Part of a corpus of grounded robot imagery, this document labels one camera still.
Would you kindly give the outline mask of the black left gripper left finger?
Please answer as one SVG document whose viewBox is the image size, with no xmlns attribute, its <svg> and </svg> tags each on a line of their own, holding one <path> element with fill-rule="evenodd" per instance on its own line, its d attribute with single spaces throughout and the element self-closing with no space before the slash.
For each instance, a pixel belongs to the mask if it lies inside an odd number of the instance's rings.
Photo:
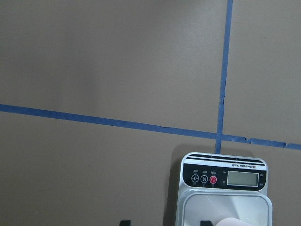
<svg viewBox="0 0 301 226">
<path fill-rule="evenodd" d="M 131 226 L 131 220 L 121 220 L 119 226 Z"/>
</svg>

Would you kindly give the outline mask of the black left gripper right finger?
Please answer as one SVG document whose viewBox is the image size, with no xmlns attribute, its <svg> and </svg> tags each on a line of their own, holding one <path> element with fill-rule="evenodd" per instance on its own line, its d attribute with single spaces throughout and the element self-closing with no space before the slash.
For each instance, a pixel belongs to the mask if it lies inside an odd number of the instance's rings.
<svg viewBox="0 0 301 226">
<path fill-rule="evenodd" d="M 201 220 L 200 226 L 213 226 L 213 224 L 210 220 Z"/>
</svg>

